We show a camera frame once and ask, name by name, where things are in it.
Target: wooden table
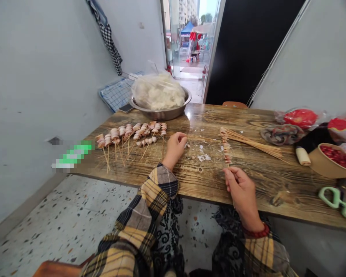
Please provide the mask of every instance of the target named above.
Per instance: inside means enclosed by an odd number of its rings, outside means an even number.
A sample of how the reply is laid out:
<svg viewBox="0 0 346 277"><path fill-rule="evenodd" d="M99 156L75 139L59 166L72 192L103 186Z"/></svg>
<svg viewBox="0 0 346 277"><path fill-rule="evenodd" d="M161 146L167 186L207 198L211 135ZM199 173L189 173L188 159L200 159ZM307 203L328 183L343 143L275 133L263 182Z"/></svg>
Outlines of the wooden table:
<svg viewBox="0 0 346 277"><path fill-rule="evenodd" d="M150 120L138 110L133 110L129 114L119 111L85 139L95 140L96 135L106 134L111 128L137 122L148 123ZM188 134L188 143L191 146L186 149L174 170L180 182L178 193L195 200L232 204L222 172L226 165L223 152L220 151L222 144L218 136L219 127L227 127L237 132L243 131L243 135L248 138L266 144L260 136L260 130L274 123L273 112L268 110L187 105L184 115L167 122L168 135L184 132ZM335 186L336 181L322 177L309 167L301 166L292 146L282 146L284 160L290 163L286 164L246 144L232 140L230 144L232 162L243 168L256 183L256 197L260 211L288 219L346 229L346 219L340 211L328 207L318 197L322 187ZM197 159L197 155L201 155L200 145L211 160L200 162ZM127 144L123 147L122 153L125 158ZM149 146L142 160L141 153L141 148L135 146L124 167L120 154L115 162L114 147L111 147L111 171L107 173L103 151L96 149L71 173L140 186L151 169L162 160L162 139L159 137L155 144Z"/></svg>

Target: wooden chair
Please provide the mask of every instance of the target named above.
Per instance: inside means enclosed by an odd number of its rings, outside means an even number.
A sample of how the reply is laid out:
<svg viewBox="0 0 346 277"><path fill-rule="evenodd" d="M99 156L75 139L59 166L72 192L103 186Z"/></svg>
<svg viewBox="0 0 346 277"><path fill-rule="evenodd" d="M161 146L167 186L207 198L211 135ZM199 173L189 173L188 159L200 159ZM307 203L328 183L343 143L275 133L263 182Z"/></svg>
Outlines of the wooden chair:
<svg viewBox="0 0 346 277"><path fill-rule="evenodd" d="M33 277L78 277L81 274L83 267L90 262L94 256L95 255L91 255L80 265L48 260L40 265Z"/></svg>
<svg viewBox="0 0 346 277"><path fill-rule="evenodd" d="M222 106L233 107L233 108L249 108L249 107L246 106L244 103L241 103L241 102L233 102L233 101L226 101L226 102L223 102Z"/></svg>

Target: tree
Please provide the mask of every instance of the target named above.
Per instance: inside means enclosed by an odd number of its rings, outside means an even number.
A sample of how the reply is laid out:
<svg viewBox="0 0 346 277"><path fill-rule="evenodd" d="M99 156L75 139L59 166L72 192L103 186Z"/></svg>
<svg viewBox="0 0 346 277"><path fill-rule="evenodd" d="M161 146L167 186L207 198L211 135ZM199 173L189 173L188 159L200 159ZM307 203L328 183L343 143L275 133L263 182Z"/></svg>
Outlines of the tree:
<svg viewBox="0 0 346 277"><path fill-rule="evenodd" d="M196 18L196 16L191 15L190 20L191 20L192 25L194 25L196 27L197 26L197 18Z"/></svg>
<svg viewBox="0 0 346 277"><path fill-rule="evenodd" d="M205 17L206 17L205 15L202 15L202 16L201 16L201 25L204 24L204 22L205 22Z"/></svg>
<svg viewBox="0 0 346 277"><path fill-rule="evenodd" d="M213 21L213 16L211 15L211 13L207 13L205 15L205 22L212 22Z"/></svg>

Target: black door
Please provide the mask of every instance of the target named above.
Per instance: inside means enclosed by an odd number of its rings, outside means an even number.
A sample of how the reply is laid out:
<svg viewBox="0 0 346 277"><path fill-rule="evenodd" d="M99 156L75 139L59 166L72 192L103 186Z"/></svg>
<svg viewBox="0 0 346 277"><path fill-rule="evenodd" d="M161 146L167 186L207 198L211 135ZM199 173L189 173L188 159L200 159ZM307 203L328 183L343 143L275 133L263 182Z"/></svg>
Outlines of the black door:
<svg viewBox="0 0 346 277"><path fill-rule="evenodd" d="M305 0L226 0L206 104L247 103Z"/></svg>

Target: black and white checkered cloth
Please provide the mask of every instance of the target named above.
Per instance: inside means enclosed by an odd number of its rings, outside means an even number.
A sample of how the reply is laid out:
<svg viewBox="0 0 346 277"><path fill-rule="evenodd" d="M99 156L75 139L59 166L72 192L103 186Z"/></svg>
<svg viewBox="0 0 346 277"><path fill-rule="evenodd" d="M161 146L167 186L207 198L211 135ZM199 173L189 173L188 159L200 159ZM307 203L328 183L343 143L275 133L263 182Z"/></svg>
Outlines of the black and white checkered cloth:
<svg viewBox="0 0 346 277"><path fill-rule="evenodd" d="M109 50L109 53L111 55L111 58L113 59L113 63L115 66L115 70L118 73L118 76L122 75L122 57L120 56L117 48L115 47L115 44L111 38L111 28L108 23L108 20L105 16L105 14L102 12L101 7L99 4L96 2L96 0L86 0L88 5L90 6L92 14L95 16L95 20L97 24L100 27L100 32L103 37L105 46ZM102 16L104 17L103 20L101 20L99 11L102 13Z"/></svg>

